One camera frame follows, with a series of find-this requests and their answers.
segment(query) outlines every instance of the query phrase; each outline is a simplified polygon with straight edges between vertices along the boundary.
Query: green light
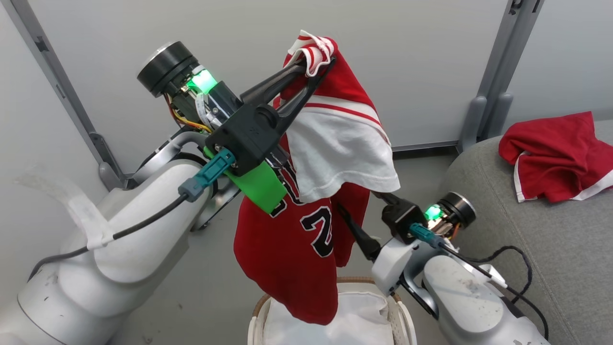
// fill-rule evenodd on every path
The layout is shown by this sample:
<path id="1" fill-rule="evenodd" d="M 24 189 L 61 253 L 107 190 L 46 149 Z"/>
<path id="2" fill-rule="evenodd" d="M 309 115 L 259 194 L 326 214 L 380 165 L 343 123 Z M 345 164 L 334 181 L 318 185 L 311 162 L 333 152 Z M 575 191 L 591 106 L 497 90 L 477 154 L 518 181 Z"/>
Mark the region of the green light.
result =
<path id="1" fill-rule="evenodd" d="M 211 72 L 206 69 L 196 74 L 188 83 L 187 86 L 191 89 L 198 89 L 202 93 L 207 94 L 217 85 L 217 80 L 211 76 Z"/>
<path id="2" fill-rule="evenodd" d="M 438 205 L 432 205 L 424 213 L 427 220 L 436 220 L 443 216 L 443 210 Z"/>

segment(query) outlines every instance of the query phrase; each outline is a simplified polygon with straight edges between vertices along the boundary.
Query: white partition panel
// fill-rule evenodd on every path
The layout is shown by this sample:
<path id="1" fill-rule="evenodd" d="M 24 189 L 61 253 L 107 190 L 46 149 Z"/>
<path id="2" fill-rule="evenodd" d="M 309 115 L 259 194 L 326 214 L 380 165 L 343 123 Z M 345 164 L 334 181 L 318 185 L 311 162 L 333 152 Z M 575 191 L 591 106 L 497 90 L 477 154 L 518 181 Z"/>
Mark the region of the white partition panel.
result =
<path id="1" fill-rule="evenodd" d="M 97 203 L 107 194 L 97 163 L 0 4 L 0 308 L 40 259 L 59 253 L 75 225 L 63 206 L 13 184 L 33 165 L 72 179 Z"/>
<path id="2" fill-rule="evenodd" d="M 613 2 L 543 4 L 511 83 L 515 122 L 591 110 L 613 118 Z"/>
<path id="3" fill-rule="evenodd" d="M 395 147 L 459 138 L 507 0 L 30 0 L 96 129 L 132 172 L 176 130 L 135 76 L 181 40 L 236 93 L 277 71 L 299 30 L 337 40 Z"/>

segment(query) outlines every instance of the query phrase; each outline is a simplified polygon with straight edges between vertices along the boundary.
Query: gray couch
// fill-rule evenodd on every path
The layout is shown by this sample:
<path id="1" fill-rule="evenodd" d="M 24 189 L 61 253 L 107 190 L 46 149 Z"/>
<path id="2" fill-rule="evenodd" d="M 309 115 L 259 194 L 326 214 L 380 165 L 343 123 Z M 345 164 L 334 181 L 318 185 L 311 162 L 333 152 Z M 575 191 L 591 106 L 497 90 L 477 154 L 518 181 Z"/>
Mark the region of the gray couch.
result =
<path id="1" fill-rule="evenodd" d="M 613 144 L 613 121 L 596 122 L 596 136 Z M 545 314 L 552 344 L 613 344 L 613 190 L 585 201 L 520 204 L 513 169 L 498 156 L 499 140 L 471 147 L 446 174 L 442 189 L 464 195 L 478 213 L 455 244 L 469 257 L 507 244 L 526 252 L 534 269 L 526 297 Z M 521 290 L 527 275 L 519 254 L 507 251 L 493 264 Z M 517 305 L 543 332 L 536 313 Z"/>

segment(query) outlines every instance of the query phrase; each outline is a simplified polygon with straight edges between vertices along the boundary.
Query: black cable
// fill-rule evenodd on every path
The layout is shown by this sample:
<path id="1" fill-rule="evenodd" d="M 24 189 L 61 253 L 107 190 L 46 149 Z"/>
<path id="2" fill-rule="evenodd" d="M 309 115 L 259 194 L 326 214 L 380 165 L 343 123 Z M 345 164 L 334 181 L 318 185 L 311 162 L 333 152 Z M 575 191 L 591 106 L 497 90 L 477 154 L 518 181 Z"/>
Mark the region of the black cable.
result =
<path id="1" fill-rule="evenodd" d="M 185 200 L 187 200 L 188 196 L 187 194 L 181 194 L 181 196 L 179 196 L 175 201 L 173 201 L 172 203 L 170 203 L 168 206 L 164 207 L 163 209 L 161 209 L 158 213 L 152 215 L 151 217 L 143 220 L 142 222 L 133 225 L 125 230 L 122 230 L 118 233 L 115 233 L 113 235 L 113 239 L 120 239 L 124 236 L 127 236 L 131 233 L 134 233 L 136 231 L 139 231 L 140 229 L 146 227 L 147 225 L 155 222 L 156 220 L 162 218 L 163 216 L 167 215 L 170 211 L 174 210 L 175 208 L 177 208 L 177 206 L 179 206 L 182 202 L 184 202 Z M 70 253 L 66 253 L 66 254 L 59 254 L 59 255 L 52 255 L 50 257 L 46 257 L 44 259 L 42 259 L 41 261 L 39 261 L 38 263 L 36 263 L 36 265 L 34 266 L 34 269 L 32 270 L 32 273 L 30 273 L 30 277 L 28 278 L 28 281 L 30 281 L 30 279 L 32 279 L 32 277 L 34 277 L 38 271 L 40 270 L 41 267 L 43 267 L 44 264 L 47 263 L 51 263 L 51 262 L 56 262 L 56 261 L 60 261 L 60 260 L 65 260 L 68 258 L 74 258 L 77 257 L 81 254 L 87 253 L 89 251 L 89 249 L 87 249 L 87 246 L 83 247 L 83 248 L 79 248 L 73 252 Z"/>
<path id="2" fill-rule="evenodd" d="M 460 260 L 464 261 L 465 263 L 469 264 L 470 266 L 472 266 L 474 269 L 476 269 L 477 271 L 481 272 L 481 274 L 483 274 L 484 276 L 488 277 L 488 278 L 492 278 L 492 275 L 489 274 L 486 270 L 482 269 L 481 267 L 475 265 L 474 263 L 470 262 L 470 260 L 468 258 L 465 258 L 464 256 L 454 252 L 451 248 L 449 248 L 448 246 L 446 246 L 444 243 L 440 244 L 440 247 L 445 250 L 447 253 L 459 258 Z M 545 330 L 545 339 L 549 340 L 549 326 L 547 324 L 547 320 L 545 319 L 545 315 L 543 315 L 543 313 L 541 312 L 540 309 L 538 309 L 537 306 L 535 306 L 534 303 L 532 303 L 528 298 L 526 298 L 523 295 L 520 295 L 519 292 L 515 291 L 514 289 L 512 289 L 510 286 L 506 286 L 505 289 L 508 292 L 511 292 L 513 295 L 517 296 L 520 300 L 526 302 L 527 305 L 529 305 L 532 309 L 534 309 L 534 311 L 537 313 L 537 315 L 541 318 L 541 321 L 543 322 L 543 328 Z"/>
<path id="3" fill-rule="evenodd" d="M 113 239 L 120 239 L 124 236 L 127 236 L 131 233 L 134 233 L 136 231 L 139 231 L 140 229 L 146 227 L 147 225 L 155 222 L 156 220 L 162 218 L 163 216 L 167 215 L 168 213 L 170 213 L 170 211 L 174 210 L 177 208 L 177 206 L 179 206 L 182 202 L 184 202 L 185 200 L 188 199 L 188 195 L 187 194 L 181 194 L 181 196 L 179 196 L 175 201 L 171 202 L 168 206 L 164 207 L 163 209 L 161 209 L 158 213 L 152 215 L 151 217 L 143 220 L 142 222 L 133 225 L 125 230 L 121 230 L 118 233 L 115 233 L 113 235 Z"/>
<path id="4" fill-rule="evenodd" d="M 494 260 L 495 258 L 497 258 L 502 252 L 506 250 L 514 250 L 518 252 L 519 254 L 521 254 L 526 264 L 526 269 L 528 270 L 528 281 L 526 282 L 526 285 L 524 285 L 524 288 L 519 292 L 520 295 L 523 295 L 524 293 L 526 293 L 526 291 L 528 291 L 528 288 L 530 288 L 530 284 L 532 284 L 532 265 L 530 264 L 530 261 L 528 260 L 528 256 L 518 247 L 503 246 L 500 249 L 496 250 L 492 255 L 488 256 L 487 258 L 482 258 L 482 259 L 467 258 L 467 259 L 469 261 L 476 262 L 476 263 L 490 262 Z M 513 298 L 511 303 L 515 304 L 517 301 L 519 301 L 519 297 Z"/>

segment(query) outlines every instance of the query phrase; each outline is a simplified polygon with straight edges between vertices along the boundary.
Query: gray floor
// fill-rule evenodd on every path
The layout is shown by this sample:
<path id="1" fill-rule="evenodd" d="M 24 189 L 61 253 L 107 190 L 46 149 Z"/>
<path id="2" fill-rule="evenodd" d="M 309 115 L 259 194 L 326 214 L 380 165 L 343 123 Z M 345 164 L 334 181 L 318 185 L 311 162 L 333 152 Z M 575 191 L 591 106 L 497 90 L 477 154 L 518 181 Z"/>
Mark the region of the gray floor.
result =
<path id="1" fill-rule="evenodd" d="M 420 206 L 435 202 L 438 185 L 454 157 L 396 161 L 402 189 L 397 195 Z M 240 202 L 225 208 L 203 233 L 190 239 L 190 250 L 154 295 L 138 309 L 110 342 L 135 344 L 245 344 L 253 308 L 263 295 L 242 273 L 232 241 Z M 383 241 L 390 238 L 382 223 L 383 202 L 371 198 L 364 229 Z M 354 247 L 339 276 L 369 276 L 371 263 Z M 419 345 L 447 344 L 434 320 L 404 291 Z"/>

